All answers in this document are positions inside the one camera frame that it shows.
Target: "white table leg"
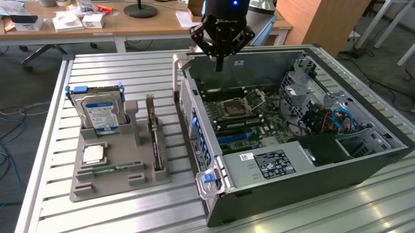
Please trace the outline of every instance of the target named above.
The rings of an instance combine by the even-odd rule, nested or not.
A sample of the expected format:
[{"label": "white table leg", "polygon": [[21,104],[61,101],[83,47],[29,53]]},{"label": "white table leg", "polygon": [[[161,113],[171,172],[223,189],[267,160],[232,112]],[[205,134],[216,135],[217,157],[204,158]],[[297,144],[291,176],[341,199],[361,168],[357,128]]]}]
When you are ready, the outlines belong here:
[{"label": "white table leg", "polygon": [[403,55],[403,57],[400,58],[396,65],[403,66],[403,64],[407,62],[408,58],[413,55],[413,53],[415,53],[415,43],[412,47],[408,49],[408,51],[405,52],[405,54]]},{"label": "white table leg", "polygon": [[384,15],[385,11],[388,10],[389,6],[392,4],[392,0],[387,0],[380,8],[380,11],[377,12],[373,20],[371,21],[368,28],[365,29],[363,36],[360,37],[357,44],[356,44],[356,49],[361,47],[365,39],[368,38],[368,35],[371,34],[371,32],[373,31],[373,28],[376,26],[376,24],[380,21],[381,16]]},{"label": "white table leg", "polygon": [[277,31],[275,41],[273,41],[275,46],[276,45],[284,45],[287,34],[288,34],[288,30],[279,30]]},{"label": "white table leg", "polygon": [[124,42],[125,42],[124,36],[115,37],[116,52],[127,52]]},{"label": "white table leg", "polygon": [[376,44],[375,44],[375,48],[379,48],[381,46],[383,41],[385,40],[385,38],[388,37],[388,35],[391,34],[396,24],[399,23],[399,21],[401,20],[404,14],[407,13],[407,11],[409,10],[409,8],[412,7],[415,0],[408,1],[407,5],[403,7],[401,11],[399,12],[399,14],[396,15],[393,21],[391,22],[387,30],[383,32],[381,37],[379,38]]}]

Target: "paper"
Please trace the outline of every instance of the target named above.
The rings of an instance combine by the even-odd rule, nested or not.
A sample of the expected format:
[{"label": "paper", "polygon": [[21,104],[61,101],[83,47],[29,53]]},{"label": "paper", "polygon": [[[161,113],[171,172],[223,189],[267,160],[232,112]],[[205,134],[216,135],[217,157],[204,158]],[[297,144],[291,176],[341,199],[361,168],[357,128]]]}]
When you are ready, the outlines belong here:
[{"label": "paper", "polygon": [[188,12],[176,11],[176,17],[177,17],[180,26],[181,26],[184,29],[189,29],[191,27],[193,27],[193,26],[196,26],[196,25],[200,24],[200,23],[193,23],[193,22],[189,20]]},{"label": "paper", "polygon": [[31,14],[22,5],[22,2],[0,0],[0,15],[29,16]]}]

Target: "wooden desk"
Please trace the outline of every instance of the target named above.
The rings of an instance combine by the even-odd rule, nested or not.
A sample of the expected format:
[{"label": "wooden desk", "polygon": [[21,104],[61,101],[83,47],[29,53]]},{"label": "wooden desk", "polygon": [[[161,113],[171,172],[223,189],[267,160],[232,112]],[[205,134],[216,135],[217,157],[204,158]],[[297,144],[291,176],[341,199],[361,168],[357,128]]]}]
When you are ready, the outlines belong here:
[{"label": "wooden desk", "polygon": [[[180,27],[176,10],[153,5],[159,13],[152,18],[139,19],[124,14],[124,7],[132,2],[100,2],[104,6],[111,6],[119,12],[119,15],[107,15],[103,29],[83,29],[72,32],[56,33],[52,22],[45,22],[39,32],[18,32],[12,29],[8,32],[0,29],[0,46],[6,45],[40,45],[40,44],[64,44],[113,41],[117,52],[125,52],[124,41],[143,39],[175,39],[189,38],[188,30]],[[177,2],[163,3],[175,8],[184,9],[187,5]],[[32,15],[40,15],[45,18],[55,17],[55,12],[63,11],[64,7],[41,7],[37,2],[26,2],[25,9]],[[283,19],[277,13],[277,20],[271,34],[277,35],[275,44],[283,45],[288,31],[292,25]]]}]

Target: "hard drive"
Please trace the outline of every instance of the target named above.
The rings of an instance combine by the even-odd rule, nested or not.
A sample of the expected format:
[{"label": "hard drive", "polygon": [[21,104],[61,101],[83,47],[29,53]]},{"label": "hard drive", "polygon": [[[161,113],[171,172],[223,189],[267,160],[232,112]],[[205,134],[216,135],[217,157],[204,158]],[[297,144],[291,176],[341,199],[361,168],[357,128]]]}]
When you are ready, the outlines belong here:
[{"label": "hard drive", "polygon": [[124,113],[124,87],[76,86],[65,88],[67,97],[77,111],[84,129],[95,129],[97,135],[116,133],[119,125],[127,123]]}]

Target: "office chair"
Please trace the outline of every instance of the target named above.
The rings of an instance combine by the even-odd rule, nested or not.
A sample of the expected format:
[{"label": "office chair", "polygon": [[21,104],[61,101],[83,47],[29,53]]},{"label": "office chair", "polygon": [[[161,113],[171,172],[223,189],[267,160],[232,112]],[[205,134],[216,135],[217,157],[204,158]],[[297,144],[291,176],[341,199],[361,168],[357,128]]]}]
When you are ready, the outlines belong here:
[{"label": "office chair", "polygon": [[[97,48],[97,45],[96,43],[89,43],[89,46],[91,48],[96,49]],[[28,51],[28,48],[26,46],[18,46],[18,49],[24,52]],[[56,49],[63,55],[64,54],[68,54],[67,51],[64,51],[64,49],[57,45],[57,44],[47,44],[47,45],[43,45],[37,50],[36,52],[33,52],[26,58],[25,60],[21,62],[21,65],[22,65],[22,69],[26,71],[26,72],[32,72],[33,71],[33,67],[32,66],[28,66],[26,63],[29,61],[32,61],[36,57],[39,57],[45,51],[48,51],[49,49]]]}]

